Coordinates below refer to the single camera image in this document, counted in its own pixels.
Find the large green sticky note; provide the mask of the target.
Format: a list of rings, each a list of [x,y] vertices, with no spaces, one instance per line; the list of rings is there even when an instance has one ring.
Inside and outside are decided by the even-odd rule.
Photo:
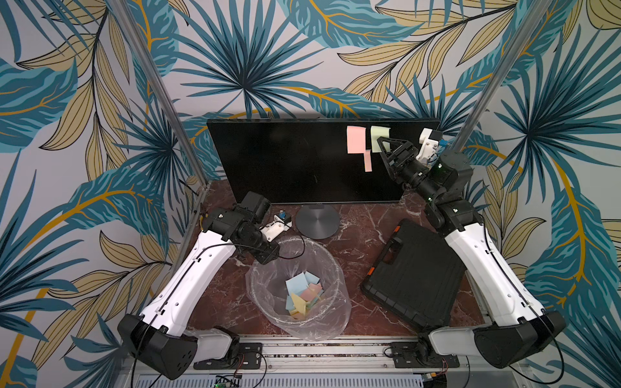
[[[381,153],[382,149],[380,147],[380,144],[378,142],[378,139],[380,139],[380,137],[386,137],[389,138],[390,137],[390,128],[389,127],[385,127],[385,126],[379,126],[379,125],[372,125],[370,128],[370,139],[371,139],[371,152],[372,153]]]

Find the large pink sticky note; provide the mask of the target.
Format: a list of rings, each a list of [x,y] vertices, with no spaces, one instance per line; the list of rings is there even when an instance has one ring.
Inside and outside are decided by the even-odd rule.
[[[366,151],[365,127],[348,126],[347,135],[347,152],[351,155],[364,154]]]

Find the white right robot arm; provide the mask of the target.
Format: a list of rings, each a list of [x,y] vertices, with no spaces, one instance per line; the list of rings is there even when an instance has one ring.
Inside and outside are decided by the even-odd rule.
[[[481,356],[504,369],[556,344],[566,327],[558,311],[548,311],[519,281],[493,242],[485,219],[463,198],[473,170],[467,155],[446,151],[432,167],[407,140],[380,137],[388,175],[426,202],[425,214],[469,271],[483,294],[492,322],[473,328],[438,328],[427,338],[442,356]]]

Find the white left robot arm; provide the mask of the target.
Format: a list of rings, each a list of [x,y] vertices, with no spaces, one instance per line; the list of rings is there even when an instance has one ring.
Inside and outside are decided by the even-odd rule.
[[[261,225],[269,209],[265,197],[249,192],[231,210],[216,208],[207,215],[197,242],[171,281],[141,312],[126,315],[118,325],[135,360],[175,380],[197,362],[236,359],[239,337],[233,332],[213,328],[194,336],[186,329],[202,294],[237,250],[251,253],[260,264],[278,258],[279,245]]]

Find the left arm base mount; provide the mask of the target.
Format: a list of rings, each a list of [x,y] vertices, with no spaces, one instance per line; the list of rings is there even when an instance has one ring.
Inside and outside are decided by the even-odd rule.
[[[194,370],[259,370],[265,367],[262,343],[240,343],[221,359],[195,362]]]

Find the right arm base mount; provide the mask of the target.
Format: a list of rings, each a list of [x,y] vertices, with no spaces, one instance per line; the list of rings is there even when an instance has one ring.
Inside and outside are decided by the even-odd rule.
[[[424,342],[393,342],[383,350],[383,355],[391,359],[397,369],[431,369],[442,372],[460,367],[456,356],[438,355]]]

